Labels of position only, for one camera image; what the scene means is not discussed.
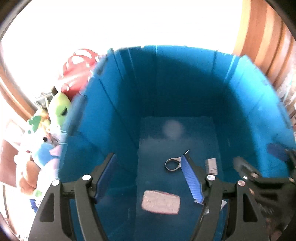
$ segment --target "overexposed white wall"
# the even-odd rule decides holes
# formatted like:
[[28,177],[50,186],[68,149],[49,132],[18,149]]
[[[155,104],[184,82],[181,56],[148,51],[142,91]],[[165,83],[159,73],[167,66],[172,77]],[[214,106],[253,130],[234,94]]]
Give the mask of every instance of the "overexposed white wall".
[[242,0],[32,0],[2,39],[4,61],[32,100],[80,48],[186,45],[232,53]]

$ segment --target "pink rectangular object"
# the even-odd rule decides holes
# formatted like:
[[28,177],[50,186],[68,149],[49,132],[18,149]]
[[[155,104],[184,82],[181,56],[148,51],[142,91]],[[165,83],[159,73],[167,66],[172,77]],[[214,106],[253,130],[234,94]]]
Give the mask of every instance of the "pink rectangular object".
[[146,190],[143,195],[142,208],[151,213],[178,214],[180,197],[167,192]]

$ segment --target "ribbed blue pad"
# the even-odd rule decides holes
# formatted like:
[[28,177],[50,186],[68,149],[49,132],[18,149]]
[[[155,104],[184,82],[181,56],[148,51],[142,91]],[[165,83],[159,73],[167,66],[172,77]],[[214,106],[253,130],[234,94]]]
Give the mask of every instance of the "ribbed blue pad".
[[201,184],[184,155],[181,157],[181,169],[193,198],[196,202],[202,204],[205,197],[202,194]]

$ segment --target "red toy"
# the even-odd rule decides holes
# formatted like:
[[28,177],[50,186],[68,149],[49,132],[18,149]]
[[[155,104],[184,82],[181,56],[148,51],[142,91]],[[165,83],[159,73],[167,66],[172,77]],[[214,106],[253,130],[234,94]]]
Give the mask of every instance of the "red toy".
[[[64,93],[71,101],[73,97],[83,89],[92,76],[92,70],[99,62],[101,56],[89,49],[82,49],[90,53],[91,58],[85,55],[73,54],[63,66],[63,73],[59,76],[55,85],[58,91]],[[79,56],[82,62],[74,64],[73,57]]]

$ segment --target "plush toy eye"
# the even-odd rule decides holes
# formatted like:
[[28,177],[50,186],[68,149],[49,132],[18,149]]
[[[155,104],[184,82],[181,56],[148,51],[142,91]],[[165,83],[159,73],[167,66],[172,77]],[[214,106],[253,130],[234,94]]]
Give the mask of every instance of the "plush toy eye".
[[61,113],[61,116],[65,116],[65,115],[67,115],[67,113],[68,113],[68,110],[67,110],[67,107],[65,107],[65,109]]

